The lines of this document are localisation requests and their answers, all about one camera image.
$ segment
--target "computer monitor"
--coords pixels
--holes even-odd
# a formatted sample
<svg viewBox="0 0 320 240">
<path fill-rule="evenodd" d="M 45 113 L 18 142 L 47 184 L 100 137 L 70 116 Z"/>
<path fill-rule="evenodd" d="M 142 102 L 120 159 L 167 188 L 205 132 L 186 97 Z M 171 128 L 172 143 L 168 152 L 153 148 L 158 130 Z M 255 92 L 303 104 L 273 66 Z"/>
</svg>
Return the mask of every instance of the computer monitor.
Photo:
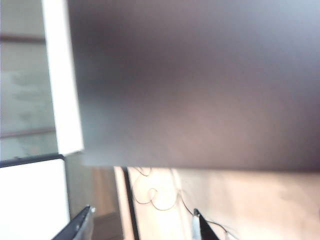
<svg viewBox="0 0 320 240">
<path fill-rule="evenodd" d="M 52 239 L 70 221 L 65 161 L 52 155 L 1 161 L 0 206 L 0 239 Z"/>
<path fill-rule="evenodd" d="M 84 161 L 320 170 L 315 6 L 69 0 Z"/>
</svg>

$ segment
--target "white wall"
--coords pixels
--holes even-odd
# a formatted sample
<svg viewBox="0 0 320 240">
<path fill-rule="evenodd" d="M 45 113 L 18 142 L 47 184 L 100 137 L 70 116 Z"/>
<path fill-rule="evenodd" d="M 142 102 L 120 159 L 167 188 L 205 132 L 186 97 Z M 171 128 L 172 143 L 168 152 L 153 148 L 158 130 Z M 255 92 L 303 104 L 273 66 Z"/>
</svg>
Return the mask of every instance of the white wall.
<svg viewBox="0 0 320 240">
<path fill-rule="evenodd" d="M 157 206 L 174 201 L 175 185 L 187 206 L 205 218 L 229 227 L 240 240 L 316 240 L 320 235 L 320 174 L 255 171 L 155 169 L 140 176 L 134 192 L 148 201 L 148 189 L 159 189 Z M 132 184 L 139 173 L 130 170 Z M 181 204 L 158 211 L 135 203 L 142 240 L 191 240 L 191 216 Z M 223 231 L 213 226 L 220 239 Z"/>
</svg>

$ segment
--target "cable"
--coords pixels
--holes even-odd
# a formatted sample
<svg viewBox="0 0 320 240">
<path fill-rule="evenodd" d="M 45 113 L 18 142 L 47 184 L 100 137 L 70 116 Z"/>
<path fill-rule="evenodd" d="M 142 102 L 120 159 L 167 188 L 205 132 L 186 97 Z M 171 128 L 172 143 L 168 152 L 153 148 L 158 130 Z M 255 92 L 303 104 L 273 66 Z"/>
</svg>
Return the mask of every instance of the cable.
<svg viewBox="0 0 320 240">
<path fill-rule="evenodd" d="M 172 208 L 175 207 L 176 203 L 178 202 L 178 198 L 180 198 L 183 206 L 185 207 L 185 209 L 186 209 L 192 216 L 194 215 L 194 214 L 192 213 L 192 211 L 187 207 L 187 205 L 186 205 L 186 203 L 185 203 L 185 201 L 184 201 L 184 198 L 183 198 L 182 194 L 180 193 L 180 192 L 183 192 L 182 189 L 177 189 L 177 193 L 176 193 L 176 196 L 175 196 L 175 201 L 173 202 L 172 206 L 170 206 L 170 207 L 168 207 L 168 208 L 163 208 L 163 209 L 161 209 L 161 208 L 157 207 L 157 206 L 154 204 L 153 199 L 154 199 L 154 197 L 155 197 L 155 196 L 157 195 L 157 193 L 158 193 L 158 190 L 157 190 L 156 188 L 154 188 L 154 187 L 149 188 L 149 190 L 147 191 L 148 194 L 149 194 L 150 190 L 154 190 L 154 191 L 155 191 L 155 194 L 154 194 L 152 197 L 150 197 L 150 200 L 149 200 L 149 201 L 147 201 L 147 202 L 141 202 L 141 201 L 139 201 L 139 200 L 136 198 L 135 194 L 134 194 L 134 186 L 135 186 L 135 184 L 136 184 L 136 182 L 138 181 L 138 179 L 139 179 L 140 176 L 144 176 L 144 177 L 149 177 L 149 176 L 150 176 L 150 174 L 151 174 L 151 172 L 152 172 L 152 167 L 150 167 L 150 170 L 149 170 L 149 173 L 148 173 L 148 174 L 143 173 L 143 169 L 142 169 L 141 167 L 140 167 L 141 170 L 139 170 L 137 167 L 135 167 L 134 169 L 136 169 L 136 170 L 140 173 L 140 175 L 136 178 L 136 180 L 135 180 L 134 183 L 132 184 L 131 194 L 132 194 L 133 199 L 134 199 L 138 204 L 140 204 L 140 205 L 151 204 L 151 205 L 152 205 L 156 210 L 158 210 L 158 211 L 168 211 L 168 210 L 171 210 Z M 237 238 L 234 234 L 232 234 L 230 231 L 228 231 L 228 230 L 226 229 L 227 226 L 224 226 L 224 225 L 222 225 L 222 224 L 220 224 L 220 223 L 218 223 L 218 222 L 216 222 L 216 221 L 211 221 L 211 220 L 206 220 L 206 219 L 205 219 L 205 221 L 206 221 L 207 223 L 209 223 L 209 224 L 214 224 L 214 225 L 216 225 L 216 226 L 219 226 L 219 227 L 224 231 L 224 233 L 225 233 L 225 235 L 226 235 L 226 239 L 228 239 L 228 235 L 230 235 L 230 236 L 232 236 L 234 239 L 239 240 L 239 238 Z"/>
<path fill-rule="evenodd" d="M 143 173 L 143 169 L 141 167 L 139 167 L 141 170 L 139 170 L 137 167 L 135 167 L 134 169 L 137 170 L 141 175 L 145 176 L 145 177 L 148 177 L 150 174 L 151 174 L 151 171 L 152 171 L 152 167 L 150 167 L 150 170 L 149 170 L 149 173 L 148 174 L 145 174 Z"/>
</svg>

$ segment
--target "white panel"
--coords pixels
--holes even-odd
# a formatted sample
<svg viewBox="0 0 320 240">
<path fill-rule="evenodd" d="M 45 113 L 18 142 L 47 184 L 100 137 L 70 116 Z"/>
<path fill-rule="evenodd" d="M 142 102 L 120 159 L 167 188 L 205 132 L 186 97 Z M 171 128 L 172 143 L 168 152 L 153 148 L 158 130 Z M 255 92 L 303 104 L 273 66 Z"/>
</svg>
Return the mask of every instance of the white panel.
<svg viewBox="0 0 320 240">
<path fill-rule="evenodd" d="M 49 240 L 70 221 L 64 161 L 0 168 L 0 239 Z"/>
<path fill-rule="evenodd" d="M 58 151 L 67 155 L 83 149 L 67 4 L 43 0 L 42 7 Z"/>
</svg>

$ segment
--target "dark gray panel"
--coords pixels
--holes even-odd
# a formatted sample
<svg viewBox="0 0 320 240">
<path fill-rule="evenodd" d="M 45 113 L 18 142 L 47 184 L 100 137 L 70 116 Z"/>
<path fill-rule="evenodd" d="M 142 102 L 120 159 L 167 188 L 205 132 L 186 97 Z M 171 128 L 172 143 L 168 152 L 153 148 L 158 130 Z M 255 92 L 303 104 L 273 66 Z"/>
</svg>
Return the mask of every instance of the dark gray panel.
<svg viewBox="0 0 320 240">
<path fill-rule="evenodd" d="M 69 1 L 92 165 L 320 169 L 320 3 Z"/>
</svg>

